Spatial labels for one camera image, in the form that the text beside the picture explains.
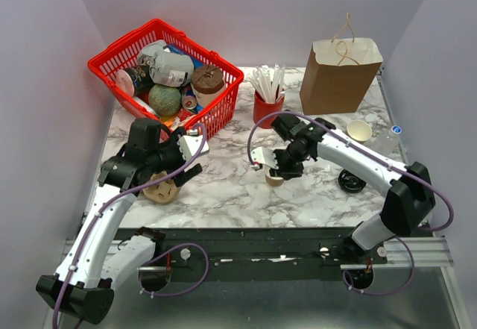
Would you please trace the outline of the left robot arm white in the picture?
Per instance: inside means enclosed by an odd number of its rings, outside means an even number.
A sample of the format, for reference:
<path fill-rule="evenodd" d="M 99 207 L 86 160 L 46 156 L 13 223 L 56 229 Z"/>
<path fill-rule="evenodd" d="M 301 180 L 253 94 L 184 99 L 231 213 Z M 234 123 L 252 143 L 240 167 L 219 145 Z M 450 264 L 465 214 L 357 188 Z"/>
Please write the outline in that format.
<path fill-rule="evenodd" d="M 53 274 L 37 281 L 37 293 L 53 310 L 53 328 L 58 328 L 60 314 L 100 323 L 129 272 L 143 261 L 155 266 L 164 260 L 160 234 L 142 230 L 122 250 L 126 259 L 105 262 L 122 219 L 143 189 L 167 180 L 180 187 L 201 172 L 194 161 L 208 153 L 206 138 L 201 123 L 170 131 L 155 119 L 133 121 L 127 142 L 101 164 L 95 197 L 69 253 Z"/>

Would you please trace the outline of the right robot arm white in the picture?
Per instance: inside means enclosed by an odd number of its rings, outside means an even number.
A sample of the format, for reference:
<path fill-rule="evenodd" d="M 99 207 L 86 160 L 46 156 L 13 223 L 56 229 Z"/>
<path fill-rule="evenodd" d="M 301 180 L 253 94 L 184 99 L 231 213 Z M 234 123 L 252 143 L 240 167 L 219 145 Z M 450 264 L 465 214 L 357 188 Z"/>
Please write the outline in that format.
<path fill-rule="evenodd" d="M 343 256 L 360 263 L 370 250 L 394 236 L 408 236 L 435 207 L 428 169 L 390 160 L 355 142 L 322 118 L 306 124 L 290 112 L 271 127 L 288 145 L 273 152 L 271 175 L 290 180 L 302 176 L 304 162 L 322 158 L 363 180 L 385 199 L 380 213 L 358 224 L 341 246 Z"/>

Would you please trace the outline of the brown paper coffee cup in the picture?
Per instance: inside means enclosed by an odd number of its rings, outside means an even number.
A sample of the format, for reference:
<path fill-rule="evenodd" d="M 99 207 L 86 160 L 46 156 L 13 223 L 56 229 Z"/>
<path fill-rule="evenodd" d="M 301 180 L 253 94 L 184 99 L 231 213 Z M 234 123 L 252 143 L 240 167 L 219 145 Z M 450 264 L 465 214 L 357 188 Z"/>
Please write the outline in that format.
<path fill-rule="evenodd" d="M 265 172 L 265 181 L 271 187 L 280 187 L 285 182 L 283 178 L 272 176 L 269 171 Z"/>

